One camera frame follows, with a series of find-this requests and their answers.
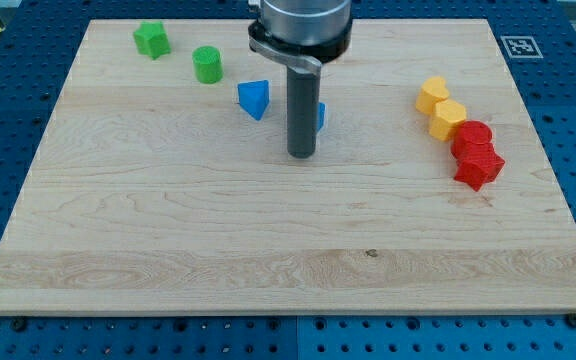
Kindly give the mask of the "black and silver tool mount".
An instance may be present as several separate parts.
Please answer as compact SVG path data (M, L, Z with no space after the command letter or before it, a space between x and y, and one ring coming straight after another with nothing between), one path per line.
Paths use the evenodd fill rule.
M274 37L255 20L248 26L249 47L253 52L299 73L319 76L325 63L339 58L349 47L353 19L331 40L314 45L299 45Z

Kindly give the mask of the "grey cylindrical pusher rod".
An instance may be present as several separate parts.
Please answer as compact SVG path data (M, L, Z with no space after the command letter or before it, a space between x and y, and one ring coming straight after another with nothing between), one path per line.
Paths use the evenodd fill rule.
M287 68L287 151L298 159L316 150L320 78Z

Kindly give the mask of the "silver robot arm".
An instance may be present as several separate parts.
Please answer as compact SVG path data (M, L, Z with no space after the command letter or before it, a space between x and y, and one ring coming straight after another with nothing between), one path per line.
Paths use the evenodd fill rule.
M259 0L248 27L250 49L286 67L287 152L306 159L316 151L323 66L349 47L350 0Z

